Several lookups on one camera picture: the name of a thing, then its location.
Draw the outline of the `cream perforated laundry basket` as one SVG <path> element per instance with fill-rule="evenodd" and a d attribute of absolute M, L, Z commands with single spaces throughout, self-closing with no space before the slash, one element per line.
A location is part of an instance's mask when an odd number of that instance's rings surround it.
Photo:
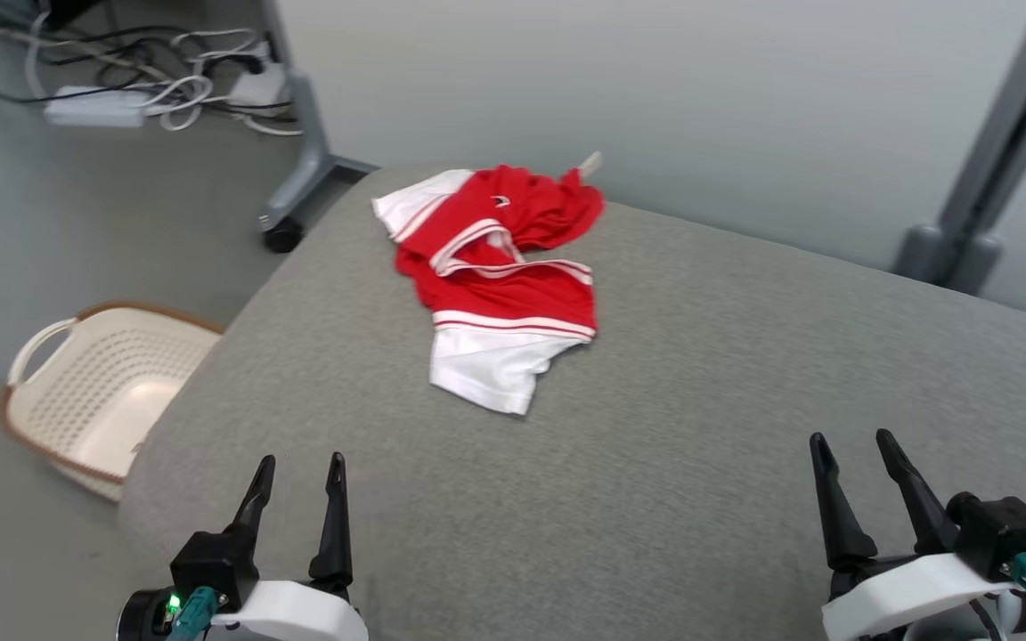
<path fill-rule="evenodd" d="M 223 332 L 135 301 L 81 310 L 21 347 L 1 425 L 66 478 L 117 503 L 147 434 Z"/>

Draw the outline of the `grey metal post with cylinders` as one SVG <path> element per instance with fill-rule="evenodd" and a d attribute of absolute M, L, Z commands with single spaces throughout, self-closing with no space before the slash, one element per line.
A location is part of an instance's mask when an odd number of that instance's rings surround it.
<path fill-rule="evenodd" d="M 1005 252 L 997 231 L 1026 175 L 1026 36 L 944 207 L 913 224 L 892 273 L 978 296 Z"/>

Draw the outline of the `grey wheeled frame leg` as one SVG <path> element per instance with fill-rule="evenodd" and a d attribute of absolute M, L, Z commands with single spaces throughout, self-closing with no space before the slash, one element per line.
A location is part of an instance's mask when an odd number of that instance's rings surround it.
<path fill-rule="evenodd" d="M 284 88 L 288 90 L 290 108 L 297 117 L 301 143 L 295 166 L 260 208 L 256 223 L 264 247 L 277 255 L 285 255 L 293 251 L 305 236 L 305 226 L 295 219 L 297 208 L 329 178 L 331 172 L 338 170 L 341 177 L 357 183 L 378 167 L 358 159 L 338 157 L 331 151 L 322 107 L 314 93 L 313 68 L 317 68 L 319 62 L 310 61 L 309 70 L 297 68 L 293 45 L 282 23 L 280 2 L 256 0 L 267 23 L 265 42 L 269 44 L 270 53 L 284 65 Z"/>

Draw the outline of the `white power adapter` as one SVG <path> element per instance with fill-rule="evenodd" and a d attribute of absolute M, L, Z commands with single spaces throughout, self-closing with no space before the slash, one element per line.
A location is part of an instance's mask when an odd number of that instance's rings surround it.
<path fill-rule="evenodd" d="M 241 73 L 228 91 L 228 102 L 261 110 L 279 109 L 289 102 L 288 69 L 281 62 L 267 62 L 259 73 Z"/>

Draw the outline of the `white power strip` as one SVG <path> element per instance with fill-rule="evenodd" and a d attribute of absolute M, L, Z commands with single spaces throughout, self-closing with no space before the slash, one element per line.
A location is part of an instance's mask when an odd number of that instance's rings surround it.
<path fill-rule="evenodd" d="M 42 109 L 57 126 L 140 127 L 146 120 L 145 94 L 107 86 L 65 85 Z"/>

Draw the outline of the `red and white jersey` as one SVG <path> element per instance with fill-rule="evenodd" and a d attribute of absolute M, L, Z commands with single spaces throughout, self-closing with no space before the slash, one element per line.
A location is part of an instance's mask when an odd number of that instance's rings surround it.
<path fill-rule="evenodd" d="M 562 177 L 525 167 L 452 169 L 371 202 L 396 270 L 431 312 L 430 382 L 486 410 L 525 415 L 539 375 L 598 333 L 593 272 L 538 259 L 604 210 L 591 154 Z"/>

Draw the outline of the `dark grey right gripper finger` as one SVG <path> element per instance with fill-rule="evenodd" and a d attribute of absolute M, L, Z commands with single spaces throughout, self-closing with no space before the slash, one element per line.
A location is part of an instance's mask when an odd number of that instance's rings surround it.
<path fill-rule="evenodd" d="M 945 507 L 936 498 L 923 475 L 916 470 L 891 430 L 879 429 L 875 434 L 879 453 L 887 477 L 899 487 L 907 508 L 909 522 L 915 532 L 917 555 L 944 555 L 953 551 L 958 528 Z"/>
<path fill-rule="evenodd" d="M 860 527 L 850 500 L 839 483 L 839 466 L 822 433 L 810 436 L 816 499 L 824 540 L 827 567 L 851 572 L 878 555 L 875 540 Z"/>

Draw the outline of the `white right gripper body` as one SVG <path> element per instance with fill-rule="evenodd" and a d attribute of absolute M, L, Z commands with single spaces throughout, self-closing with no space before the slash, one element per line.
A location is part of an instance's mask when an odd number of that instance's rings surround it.
<path fill-rule="evenodd" d="M 986 580 L 954 553 L 918 557 L 862 580 L 822 607 L 829 641 L 856 641 L 886 633 L 968 604 L 984 594 L 1002 594 L 1012 580 Z"/>

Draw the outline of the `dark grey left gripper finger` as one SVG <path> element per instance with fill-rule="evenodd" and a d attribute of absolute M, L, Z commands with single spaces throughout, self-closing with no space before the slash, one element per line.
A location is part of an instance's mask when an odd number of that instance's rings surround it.
<path fill-rule="evenodd" d="M 244 534 L 256 537 L 262 519 L 262 512 L 268 506 L 272 497 L 274 470 L 276 470 L 276 456 L 265 456 L 256 466 L 252 482 L 245 491 L 244 498 L 240 503 L 239 510 L 229 523 L 229 534 L 243 536 Z"/>
<path fill-rule="evenodd" d="M 309 564 L 309 579 L 314 587 L 350 587 L 354 580 L 353 540 L 347 504 L 346 460 L 342 453 L 331 454 L 325 491 L 324 526 L 318 553 Z"/>

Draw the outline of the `grey fabric sofa cushion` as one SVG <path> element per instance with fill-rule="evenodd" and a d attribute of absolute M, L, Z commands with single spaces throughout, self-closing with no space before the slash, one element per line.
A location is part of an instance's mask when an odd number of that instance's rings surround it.
<path fill-rule="evenodd" d="M 345 454 L 351 597 L 382 641 L 824 641 L 822 433 L 884 555 L 915 534 L 875 431 L 938 499 L 1026 502 L 1026 312 L 610 204 L 559 249 L 598 336 L 509 417 L 428 380 L 430 312 L 358 182 L 143 443 L 119 523 L 150 587 L 277 459 L 256 567 L 302 580 Z"/>

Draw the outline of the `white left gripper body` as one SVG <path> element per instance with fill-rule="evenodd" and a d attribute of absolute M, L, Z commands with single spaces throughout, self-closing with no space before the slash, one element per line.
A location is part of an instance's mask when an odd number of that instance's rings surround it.
<path fill-rule="evenodd" d="M 218 613 L 211 626 L 232 641 L 370 640 L 349 602 L 295 580 L 259 580 L 239 612 Z"/>

